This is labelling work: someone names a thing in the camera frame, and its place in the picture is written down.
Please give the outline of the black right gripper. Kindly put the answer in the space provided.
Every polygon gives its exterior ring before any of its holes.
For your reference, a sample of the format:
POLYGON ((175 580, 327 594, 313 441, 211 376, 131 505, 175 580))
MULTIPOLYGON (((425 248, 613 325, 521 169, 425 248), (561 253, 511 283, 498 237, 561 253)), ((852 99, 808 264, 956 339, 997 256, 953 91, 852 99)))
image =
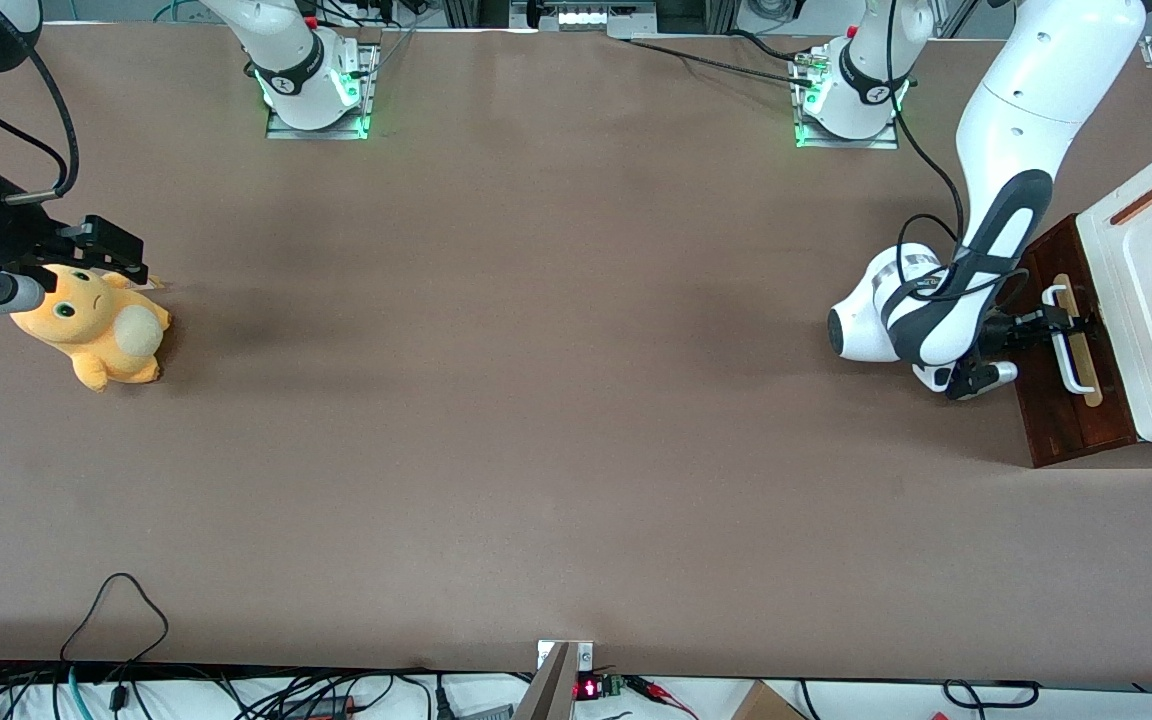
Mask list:
POLYGON ((44 291, 56 291, 71 266, 113 272, 136 286, 150 282, 145 242, 136 234, 100 215, 65 225, 41 205, 5 204, 3 195, 15 191, 18 187, 0 176, 0 270, 32 279, 44 291))

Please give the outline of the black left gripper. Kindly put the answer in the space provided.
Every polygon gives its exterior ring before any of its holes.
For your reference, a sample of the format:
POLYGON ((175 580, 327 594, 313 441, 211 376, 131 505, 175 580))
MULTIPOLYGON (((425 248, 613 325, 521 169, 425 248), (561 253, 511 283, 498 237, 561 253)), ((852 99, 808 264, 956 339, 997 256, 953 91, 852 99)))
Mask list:
POLYGON ((1051 340, 1052 334, 1096 334, 1098 327, 1097 314, 1070 314, 1062 306, 1038 306, 1028 314, 991 313, 984 318, 975 340, 975 354, 1001 356, 1051 340))

